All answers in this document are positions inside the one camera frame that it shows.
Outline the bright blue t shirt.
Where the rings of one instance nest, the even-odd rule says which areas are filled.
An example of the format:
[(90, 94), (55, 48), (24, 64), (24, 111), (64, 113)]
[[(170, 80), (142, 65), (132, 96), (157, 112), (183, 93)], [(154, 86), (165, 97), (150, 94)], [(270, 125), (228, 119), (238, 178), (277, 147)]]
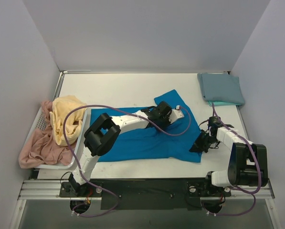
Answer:
[(175, 158), (193, 163), (201, 162), (201, 153), (190, 152), (193, 143), (201, 133), (199, 125), (190, 108), (185, 104), (176, 90), (171, 90), (154, 98), (155, 104), (164, 101), (172, 108), (180, 105), (184, 118), (169, 126), (165, 131), (180, 136), (169, 136), (156, 128), (137, 129), (121, 134), (112, 149), (99, 158), (99, 162), (117, 162), (136, 159)]

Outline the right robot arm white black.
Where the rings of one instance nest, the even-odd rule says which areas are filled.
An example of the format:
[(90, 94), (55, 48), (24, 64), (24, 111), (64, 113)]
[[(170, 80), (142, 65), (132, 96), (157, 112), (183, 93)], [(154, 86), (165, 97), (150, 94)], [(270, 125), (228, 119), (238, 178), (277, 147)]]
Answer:
[(251, 186), (258, 189), (268, 183), (267, 149), (255, 144), (243, 136), (232, 125), (222, 123), (212, 116), (208, 120), (208, 129), (201, 130), (190, 152), (207, 153), (212, 145), (218, 148), (225, 145), (231, 152), (228, 168), (209, 173), (210, 179), (203, 182), (202, 189), (207, 195), (214, 195), (220, 187)]

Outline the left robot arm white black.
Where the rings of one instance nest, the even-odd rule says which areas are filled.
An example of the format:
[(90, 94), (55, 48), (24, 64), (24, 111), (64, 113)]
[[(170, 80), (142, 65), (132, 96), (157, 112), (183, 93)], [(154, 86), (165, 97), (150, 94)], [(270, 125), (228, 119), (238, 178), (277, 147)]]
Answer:
[(179, 106), (172, 109), (166, 102), (122, 116), (101, 114), (84, 133), (84, 146), (89, 152), (83, 152), (77, 168), (69, 177), (71, 191), (78, 197), (87, 193), (86, 180), (90, 179), (97, 161), (112, 149), (120, 134), (151, 127), (165, 130), (182, 117)]

